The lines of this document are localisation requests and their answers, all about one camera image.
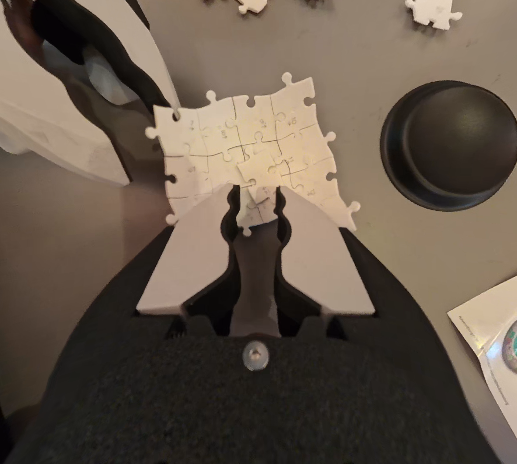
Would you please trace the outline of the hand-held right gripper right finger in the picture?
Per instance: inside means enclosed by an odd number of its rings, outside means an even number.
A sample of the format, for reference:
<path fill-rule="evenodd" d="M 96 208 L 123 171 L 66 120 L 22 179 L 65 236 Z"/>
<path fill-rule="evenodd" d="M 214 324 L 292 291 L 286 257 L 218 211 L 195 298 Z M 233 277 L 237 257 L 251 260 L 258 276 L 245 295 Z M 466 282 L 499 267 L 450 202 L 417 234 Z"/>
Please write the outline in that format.
<path fill-rule="evenodd" d="M 277 237 L 274 299 L 281 337 L 295 337 L 307 318 L 369 317 L 375 307 L 338 225 L 292 189 L 275 190 Z"/>

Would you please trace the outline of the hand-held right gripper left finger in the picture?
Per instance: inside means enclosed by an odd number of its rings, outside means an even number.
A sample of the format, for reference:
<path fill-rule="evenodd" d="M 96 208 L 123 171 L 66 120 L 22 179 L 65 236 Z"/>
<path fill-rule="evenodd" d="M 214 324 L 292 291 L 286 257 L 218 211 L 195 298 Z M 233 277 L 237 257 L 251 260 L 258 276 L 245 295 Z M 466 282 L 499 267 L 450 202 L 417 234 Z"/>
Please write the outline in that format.
<path fill-rule="evenodd" d="M 205 316 L 228 336 L 241 292 L 234 241 L 240 187 L 225 184 L 174 226 L 137 304 L 142 315 Z"/>

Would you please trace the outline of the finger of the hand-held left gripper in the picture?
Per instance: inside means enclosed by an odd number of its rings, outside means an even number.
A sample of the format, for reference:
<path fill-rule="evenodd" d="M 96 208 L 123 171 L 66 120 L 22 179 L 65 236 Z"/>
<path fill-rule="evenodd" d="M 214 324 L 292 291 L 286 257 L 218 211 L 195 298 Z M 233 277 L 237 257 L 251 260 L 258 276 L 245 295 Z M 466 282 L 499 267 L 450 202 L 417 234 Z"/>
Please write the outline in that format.
<path fill-rule="evenodd" d="M 106 134 L 74 106 L 62 82 L 1 24 L 1 130 L 85 177 L 124 187 L 128 175 Z"/>
<path fill-rule="evenodd" d="M 165 61 L 125 0 L 39 0 L 74 34 L 92 45 L 148 110 L 179 107 Z"/>

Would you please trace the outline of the single white puzzle piece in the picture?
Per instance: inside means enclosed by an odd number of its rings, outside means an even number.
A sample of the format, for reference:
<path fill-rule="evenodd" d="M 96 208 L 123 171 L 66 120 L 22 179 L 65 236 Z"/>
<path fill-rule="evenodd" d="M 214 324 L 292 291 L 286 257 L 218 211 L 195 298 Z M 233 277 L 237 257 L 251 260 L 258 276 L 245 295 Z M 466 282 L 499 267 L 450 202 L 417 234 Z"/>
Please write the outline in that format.
<path fill-rule="evenodd" d="M 289 167 L 285 157 L 273 158 L 268 149 L 249 155 L 247 149 L 248 147 L 236 146 L 229 150 L 241 176 L 241 188 L 286 185 Z"/>

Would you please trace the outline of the curved assembled puzzle section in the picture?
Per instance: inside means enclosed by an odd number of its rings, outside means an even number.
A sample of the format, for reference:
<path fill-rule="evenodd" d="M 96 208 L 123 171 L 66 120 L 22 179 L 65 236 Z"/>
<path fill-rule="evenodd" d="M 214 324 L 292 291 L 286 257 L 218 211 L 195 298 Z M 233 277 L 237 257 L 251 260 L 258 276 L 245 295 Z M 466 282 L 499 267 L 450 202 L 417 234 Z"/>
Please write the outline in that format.
<path fill-rule="evenodd" d="M 286 186 L 323 210 L 339 227 L 356 230 L 352 215 L 360 210 L 358 202 L 347 205 L 339 194 L 337 171 L 329 143 L 334 132 L 324 134 L 320 128 L 312 78 L 298 82 L 292 75 L 282 75 L 283 87 L 273 93 L 249 97 L 240 95 L 217 99 L 206 93 L 208 105 L 200 108 L 154 106 L 154 126 L 146 128 L 149 139 L 158 139 L 164 155 L 166 197 L 171 213 L 166 223 L 175 225 L 198 203 L 209 198 L 225 184 L 239 186 L 241 176 L 229 150 L 248 147 L 247 152 L 268 149 L 273 158 L 285 157 L 289 175 Z M 251 228 L 273 222 L 275 190 L 273 187 L 240 186 L 240 211 L 237 225 L 243 234 Z"/>

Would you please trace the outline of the black round stand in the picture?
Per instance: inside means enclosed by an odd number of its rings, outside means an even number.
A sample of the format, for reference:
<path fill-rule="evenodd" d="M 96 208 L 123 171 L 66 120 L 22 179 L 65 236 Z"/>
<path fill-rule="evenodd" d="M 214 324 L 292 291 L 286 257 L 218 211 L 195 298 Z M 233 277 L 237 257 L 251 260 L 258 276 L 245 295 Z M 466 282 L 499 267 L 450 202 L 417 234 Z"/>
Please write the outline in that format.
<path fill-rule="evenodd" d="M 418 86 L 387 114 L 379 150 L 392 185 L 429 210 L 473 208 L 516 166 L 516 117 L 487 89 L 455 80 Z"/>

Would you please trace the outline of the white printed paper sheet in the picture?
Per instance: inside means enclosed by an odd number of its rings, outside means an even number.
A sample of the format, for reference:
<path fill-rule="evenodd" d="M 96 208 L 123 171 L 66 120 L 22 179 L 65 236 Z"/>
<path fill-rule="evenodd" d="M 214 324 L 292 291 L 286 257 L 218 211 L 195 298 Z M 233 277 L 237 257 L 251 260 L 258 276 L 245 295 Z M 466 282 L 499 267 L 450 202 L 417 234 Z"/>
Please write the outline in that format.
<path fill-rule="evenodd" d="M 516 435 L 516 276 L 447 316 L 475 353 L 488 389 Z"/>

